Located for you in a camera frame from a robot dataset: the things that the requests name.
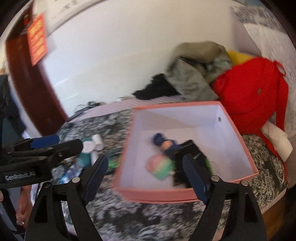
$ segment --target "yellow cloth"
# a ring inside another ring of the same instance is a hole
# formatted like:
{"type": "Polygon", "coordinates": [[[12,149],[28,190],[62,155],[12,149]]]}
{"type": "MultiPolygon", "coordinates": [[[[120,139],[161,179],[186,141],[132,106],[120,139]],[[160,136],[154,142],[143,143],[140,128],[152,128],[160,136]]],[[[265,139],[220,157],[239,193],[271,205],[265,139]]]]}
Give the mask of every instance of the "yellow cloth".
{"type": "Polygon", "coordinates": [[[234,50],[228,50],[227,51],[229,58],[231,59],[233,66],[243,64],[244,62],[249,61],[253,57],[245,54],[245,53],[240,53],[234,50]]]}

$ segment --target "wooden floor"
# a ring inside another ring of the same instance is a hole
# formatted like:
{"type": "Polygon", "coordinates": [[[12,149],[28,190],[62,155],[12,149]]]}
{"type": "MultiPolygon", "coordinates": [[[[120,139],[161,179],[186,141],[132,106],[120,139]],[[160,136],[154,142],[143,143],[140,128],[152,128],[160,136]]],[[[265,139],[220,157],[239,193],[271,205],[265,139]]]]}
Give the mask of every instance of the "wooden floor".
{"type": "Polygon", "coordinates": [[[285,197],[286,196],[284,196],[263,214],[268,240],[275,235],[282,225],[285,212],[285,197]]]}

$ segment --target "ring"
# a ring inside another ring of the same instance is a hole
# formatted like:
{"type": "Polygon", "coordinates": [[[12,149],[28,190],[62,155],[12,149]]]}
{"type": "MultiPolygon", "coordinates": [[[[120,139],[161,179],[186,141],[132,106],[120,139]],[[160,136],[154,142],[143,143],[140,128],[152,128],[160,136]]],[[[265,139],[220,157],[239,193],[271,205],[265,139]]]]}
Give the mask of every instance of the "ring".
{"type": "Polygon", "coordinates": [[[24,223],[25,222],[23,222],[23,221],[17,221],[17,225],[20,225],[20,226],[24,225],[24,223]]]}

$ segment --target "patterned tablecloth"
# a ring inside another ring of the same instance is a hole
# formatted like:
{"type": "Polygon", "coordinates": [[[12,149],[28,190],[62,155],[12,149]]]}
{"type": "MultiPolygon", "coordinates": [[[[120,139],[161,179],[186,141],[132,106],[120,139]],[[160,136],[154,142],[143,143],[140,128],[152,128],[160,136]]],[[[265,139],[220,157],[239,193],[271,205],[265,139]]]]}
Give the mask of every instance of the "patterned tablecloth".
{"type": "MultiPolygon", "coordinates": [[[[131,110],[66,123],[58,135],[61,141],[83,139],[100,134],[105,150],[122,147],[129,130],[131,110]]],[[[259,175],[250,185],[261,211],[264,212],[278,201],[286,190],[283,167],[267,149],[262,139],[255,135],[243,135],[243,139],[259,169],[259,175]]],[[[61,178],[63,167],[58,167],[54,178],[61,178]]],[[[94,201],[87,210],[101,235],[118,237],[120,240],[186,240],[193,232],[205,208],[202,202],[182,204],[141,204],[127,202],[112,190],[113,175],[105,176],[94,201]]],[[[71,218],[64,202],[65,220],[71,218]]],[[[221,235],[228,214],[229,202],[225,202],[215,237],[221,235]]]]}

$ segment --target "red poster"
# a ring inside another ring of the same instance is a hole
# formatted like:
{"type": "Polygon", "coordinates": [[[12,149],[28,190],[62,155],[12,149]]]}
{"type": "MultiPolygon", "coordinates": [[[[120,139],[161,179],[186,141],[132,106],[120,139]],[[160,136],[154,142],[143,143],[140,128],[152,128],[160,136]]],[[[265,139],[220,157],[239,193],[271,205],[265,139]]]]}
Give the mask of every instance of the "red poster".
{"type": "Polygon", "coordinates": [[[46,34],[43,13],[34,19],[27,30],[32,66],[47,54],[46,34]]]}

